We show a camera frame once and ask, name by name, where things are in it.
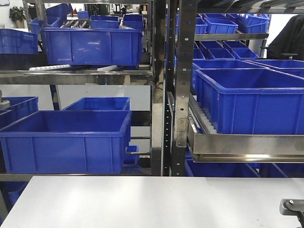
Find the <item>green plant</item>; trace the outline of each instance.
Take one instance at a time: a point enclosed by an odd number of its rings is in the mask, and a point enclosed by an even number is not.
[[[14,6],[13,8],[10,8],[9,18],[11,18],[12,21],[23,21],[25,19],[23,7],[18,8],[17,6]]]

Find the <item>blue plastic bin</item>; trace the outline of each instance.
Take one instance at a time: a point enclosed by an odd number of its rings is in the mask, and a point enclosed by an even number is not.
[[[249,62],[283,72],[285,72],[285,70],[297,71],[299,69],[304,69],[304,61],[299,61],[299,60],[259,59],[259,60],[250,60]]]
[[[137,66],[142,56],[142,33],[136,29],[43,28],[51,65]]]
[[[269,17],[266,14],[241,14],[239,19],[247,26],[269,23]]]
[[[11,123],[11,110],[0,110],[0,128]]]
[[[240,21],[239,17],[240,16],[238,14],[226,14],[226,18],[233,21],[236,24],[238,24],[238,22]]]
[[[89,19],[90,18],[89,11],[87,11],[87,10],[78,11],[77,17],[78,17],[78,19]]]
[[[120,173],[131,111],[38,111],[0,130],[8,173]]]
[[[203,18],[218,18],[218,19],[227,19],[224,14],[221,13],[204,13]]]
[[[205,59],[203,53],[199,49],[193,50],[193,59]]]
[[[213,163],[185,160],[189,177],[260,177],[247,163]]]
[[[230,50],[230,52],[236,59],[256,59],[256,58],[260,58],[260,56],[258,56],[256,53],[254,53],[249,48],[232,48]]]
[[[138,146],[129,146],[127,152],[138,152]],[[139,155],[127,155],[124,157],[123,166],[127,167],[138,167],[139,166]]]
[[[238,25],[231,20],[227,19],[218,19],[218,18],[205,18],[205,21],[208,25],[207,32],[210,34],[213,33],[235,33]]]
[[[267,33],[268,23],[245,25],[242,22],[238,24],[238,30],[243,33]]]
[[[11,110],[11,122],[38,111],[38,97],[36,96],[3,97],[2,100],[10,102],[8,110]]]
[[[62,3],[50,8],[46,9],[46,15],[47,16],[53,16],[53,17],[66,17],[67,14],[71,13],[73,11],[73,8],[71,4],[68,3]]]
[[[231,50],[232,48],[248,48],[241,41],[223,41],[223,47]]]
[[[200,41],[199,42],[199,48],[201,49],[201,51],[203,52],[204,55],[207,54],[207,50],[211,49],[211,48],[223,48],[220,43],[218,43],[217,41],[213,40],[213,41]]]
[[[253,64],[241,60],[203,60],[195,59],[193,60],[193,70],[191,77],[191,84],[194,90],[197,88],[197,79],[196,79],[196,69],[230,69],[230,68],[261,68],[258,64]]]
[[[117,29],[120,21],[116,16],[92,15],[91,28]]]
[[[123,25],[143,31],[143,16],[140,14],[125,14],[123,16]]]
[[[50,28],[60,28],[65,22],[64,18],[47,17],[47,26]],[[31,31],[35,34],[40,34],[40,26],[38,18],[33,19],[30,23]]]
[[[63,110],[130,110],[130,98],[84,97]]]
[[[234,59],[232,54],[224,48],[208,49],[206,53],[208,59]]]
[[[14,29],[0,29],[0,53],[37,54],[38,35]]]
[[[202,18],[196,18],[195,34],[205,34],[207,32],[207,24]]]
[[[303,78],[270,69],[196,74],[198,102],[218,133],[304,134]]]

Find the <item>plastic crate handle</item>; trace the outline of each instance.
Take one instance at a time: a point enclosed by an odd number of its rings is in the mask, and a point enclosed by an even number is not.
[[[24,40],[29,40],[29,41],[34,41],[34,37],[33,36],[29,36],[29,35],[23,35],[23,39]]]

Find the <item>white table surface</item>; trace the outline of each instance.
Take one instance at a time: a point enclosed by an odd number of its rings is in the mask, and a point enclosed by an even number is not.
[[[33,177],[1,228],[296,228],[304,179]]]

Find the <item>metal shelving rack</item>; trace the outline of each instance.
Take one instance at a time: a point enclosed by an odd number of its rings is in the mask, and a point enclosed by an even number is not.
[[[214,5],[200,5],[198,0],[35,0],[38,18],[46,21],[43,3],[148,3],[148,32],[151,33],[152,70],[96,71],[0,71],[1,84],[28,85],[147,85],[151,88],[151,108],[145,120],[151,126],[151,169],[142,175],[183,176],[185,151],[190,146],[197,162],[304,162],[303,135],[220,135],[200,134],[206,129],[193,109],[190,82],[194,40],[265,39],[265,34],[195,35],[196,13],[304,13],[302,5],[290,1],[214,0]],[[165,35],[166,5],[168,29]],[[180,9],[178,62],[174,67],[175,25]],[[32,174],[0,174],[0,181],[28,181]],[[7,210],[0,197],[0,216]]]
[[[171,175],[184,175],[186,146],[195,162],[304,162],[304,135],[232,135],[209,134],[194,109],[190,94],[193,42],[195,40],[263,39],[268,34],[206,34],[195,35],[197,13],[304,13],[304,1],[289,0],[213,0],[179,1],[177,69],[170,70],[174,52],[176,0],[171,0],[167,36],[168,69],[166,98],[172,118],[172,143],[165,158],[170,159]]]
[[[142,126],[150,126],[150,151],[136,153],[138,155],[150,155],[151,168],[123,168],[121,175],[163,175],[163,129],[164,129],[164,24],[165,2],[162,0],[35,0],[37,16],[46,24],[44,3],[117,3],[117,4],[148,4],[148,35],[152,34],[150,47],[152,51],[152,69],[148,70],[125,70],[97,72],[93,70],[79,71],[0,71],[0,84],[12,85],[140,85],[149,86],[151,92],[150,111],[134,111],[132,116],[136,123]],[[147,139],[147,137],[135,137],[136,139]],[[0,173],[0,181],[29,181],[34,174],[7,174]],[[63,174],[63,175],[92,175],[92,174]],[[0,192],[0,216],[4,219],[8,214],[3,195]]]

